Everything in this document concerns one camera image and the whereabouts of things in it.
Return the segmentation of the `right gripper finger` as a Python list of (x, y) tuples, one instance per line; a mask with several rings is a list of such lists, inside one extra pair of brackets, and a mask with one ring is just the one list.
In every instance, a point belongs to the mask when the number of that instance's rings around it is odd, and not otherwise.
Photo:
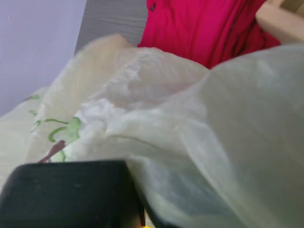
[(0, 194), (3, 228), (139, 228), (142, 210), (119, 160), (21, 165)]

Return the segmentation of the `translucent plastic bag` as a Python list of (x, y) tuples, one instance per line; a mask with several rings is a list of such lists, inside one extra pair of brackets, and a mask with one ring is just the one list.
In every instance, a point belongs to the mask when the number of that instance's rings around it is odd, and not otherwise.
[(207, 69), (106, 36), (0, 119), (0, 192), (21, 165), (116, 160), (157, 228), (303, 227), (303, 44)]

